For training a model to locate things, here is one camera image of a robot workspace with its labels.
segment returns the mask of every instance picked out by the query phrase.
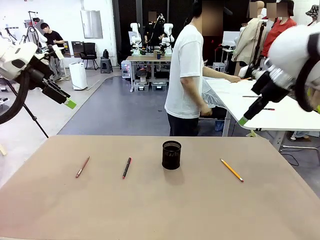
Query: pen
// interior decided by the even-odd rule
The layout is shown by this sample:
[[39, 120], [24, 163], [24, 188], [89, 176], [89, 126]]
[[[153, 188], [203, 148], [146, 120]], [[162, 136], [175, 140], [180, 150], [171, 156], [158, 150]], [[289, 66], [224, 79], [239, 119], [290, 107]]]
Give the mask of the pen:
[[123, 175], [122, 175], [122, 179], [125, 179], [126, 178], [126, 175], [127, 175], [127, 172], [128, 172], [128, 169], [129, 169], [129, 166], [130, 166], [130, 163], [131, 163], [131, 157], [129, 157], [127, 163], [126, 163], [126, 166], [125, 166], [125, 169], [124, 169], [124, 172], [123, 172]]
[[236, 173], [236, 171], [233, 170], [233, 169], [228, 165], [228, 163], [226, 163], [226, 162], [225, 162], [224, 160], [222, 160], [221, 158], [220, 158], [220, 160], [221, 160], [221, 162], [223, 162], [223, 164], [224, 164], [231, 172], [233, 172], [234, 175], [236, 175], [236, 177], [237, 177], [242, 183], [244, 182], [244, 180], [239, 176], [239, 174]]
[[80, 168], [80, 170], [78, 171], [78, 173], [76, 174], [75, 178], [77, 179], [80, 174], [82, 173], [82, 171], [84, 170], [85, 166], [87, 165], [88, 161], [89, 161], [90, 156], [87, 157], [87, 159], [85, 160], [83, 166]]

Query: person's hand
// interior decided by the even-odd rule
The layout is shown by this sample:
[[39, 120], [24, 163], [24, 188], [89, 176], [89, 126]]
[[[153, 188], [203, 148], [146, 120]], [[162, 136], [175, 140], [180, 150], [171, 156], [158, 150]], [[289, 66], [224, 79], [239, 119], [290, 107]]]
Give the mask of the person's hand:
[[211, 116], [212, 115], [212, 109], [208, 107], [208, 105], [205, 103], [200, 108], [200, 115], [201, 116]]
[[238, 77], [238, 76], [233, 76], [233, 75], [229, 75], [227, 78], [226, 78], [230, 83], [238, 83], [241, 81], [241, 78]]

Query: black bag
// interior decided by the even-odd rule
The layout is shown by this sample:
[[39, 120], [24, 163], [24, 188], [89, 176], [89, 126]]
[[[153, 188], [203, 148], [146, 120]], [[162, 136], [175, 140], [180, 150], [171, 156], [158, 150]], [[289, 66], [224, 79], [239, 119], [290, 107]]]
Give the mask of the black bag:
[[103, 51], [103, 58], [104, 59], [109, 59], [109, 52], [107, 51], [107, 49], [105, 49], [104, 51]]

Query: person in white t-shirt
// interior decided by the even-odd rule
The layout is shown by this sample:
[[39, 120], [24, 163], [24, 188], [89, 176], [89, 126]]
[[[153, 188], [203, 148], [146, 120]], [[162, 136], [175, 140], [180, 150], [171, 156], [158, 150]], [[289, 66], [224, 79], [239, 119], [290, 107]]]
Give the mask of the person in white t-shirt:
[[165, 110], [170, 124], [170, 136], [198, 135], [198, 121], [202, 116], [211, 116], [212, 110], [202, 99], [203, 76], [227, 79], [236, 83], [241, 79], [204, 66], [202, 21], [207, 12], [202, 10], [202, 0], [192, 6], [192, 20], [179, 34], [172, 53], [169, 89]]

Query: black mesh cup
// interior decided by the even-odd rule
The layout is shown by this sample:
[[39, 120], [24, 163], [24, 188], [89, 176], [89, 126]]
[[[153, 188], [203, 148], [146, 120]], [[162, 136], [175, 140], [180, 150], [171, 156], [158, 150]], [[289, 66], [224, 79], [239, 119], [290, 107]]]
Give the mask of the black mesh cup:
[[180, 167], [181, 144], [177, 141], [166, 141], [162, 145], [162, 166], [168, 170]]

